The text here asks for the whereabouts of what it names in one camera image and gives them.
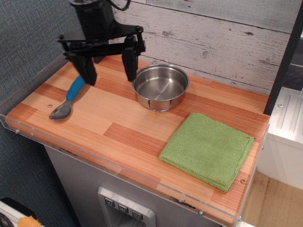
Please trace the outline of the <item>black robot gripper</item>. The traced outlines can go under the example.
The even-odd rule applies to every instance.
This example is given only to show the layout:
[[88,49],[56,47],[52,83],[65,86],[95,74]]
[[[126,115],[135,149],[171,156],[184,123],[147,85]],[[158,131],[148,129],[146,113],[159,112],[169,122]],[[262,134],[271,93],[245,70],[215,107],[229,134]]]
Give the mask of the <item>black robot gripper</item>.
[[112,0],[71,0],[80,29],[59,35],[64,54],[68,56],[83,80],[94,86],[97,74],[90,57],[122,55],[129,81],[136,78],[138,56],[145,52],[143,27],[116,21],[113,9],[125,11],[130,5],[117,6]]

